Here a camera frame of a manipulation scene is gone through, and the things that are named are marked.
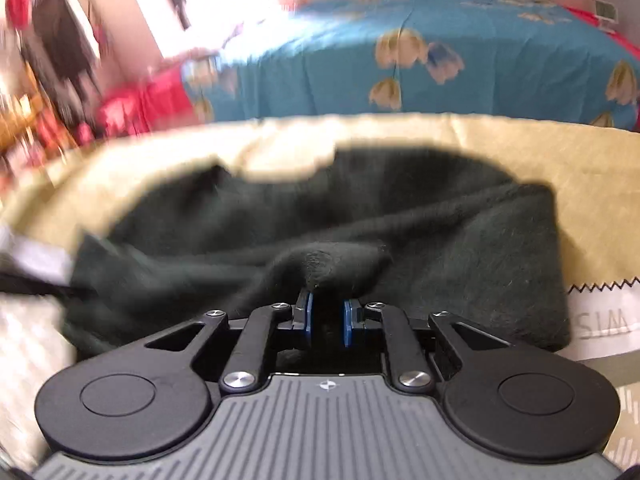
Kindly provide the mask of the hanging dark clothes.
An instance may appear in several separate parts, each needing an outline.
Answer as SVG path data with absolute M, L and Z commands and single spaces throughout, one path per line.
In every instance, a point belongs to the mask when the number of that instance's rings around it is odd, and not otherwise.
M 67 125 L 99 127 L 96 101 L 98 43 L 78 0 L 30 0 L 28 31 L 35 44 L 32 59 L 44 91 Z

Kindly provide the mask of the dark green knit sweater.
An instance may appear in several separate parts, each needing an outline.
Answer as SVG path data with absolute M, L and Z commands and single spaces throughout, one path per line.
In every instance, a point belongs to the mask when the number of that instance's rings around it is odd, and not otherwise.
M 550 351 L 570 342 L 553 192 L 434 148 L 352 148 L 294 181 L 209 167 L 82 241 L 62 332 L 85 356 L 302 289 L 445 310 Z

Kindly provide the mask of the small white digital clock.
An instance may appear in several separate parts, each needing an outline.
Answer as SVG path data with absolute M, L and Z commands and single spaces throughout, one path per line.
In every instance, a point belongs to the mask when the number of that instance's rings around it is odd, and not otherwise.
M 600 29 L 613 29 L 618 25 L 618 10 L 614 3 L 592 0 L 593 14 Z

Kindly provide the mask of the patterned beige bed sheet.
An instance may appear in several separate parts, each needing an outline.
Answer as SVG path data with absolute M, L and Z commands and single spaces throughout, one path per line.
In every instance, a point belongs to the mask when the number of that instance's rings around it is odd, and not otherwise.
M 550 184 L 561 228 L 573 339 L 569 358 L 616 385 L 606 454 L 639 460 L 639 138 L 613 128 L 461 115 L 360 115 L 227 122 L 118 139 L 22 174 L 1 206 L 1 265 L 40 280 L 70 275 L 85 231 L 102 234 L 161 180 L 221 164 L 298 179 L 337 148 L 427 145 Z

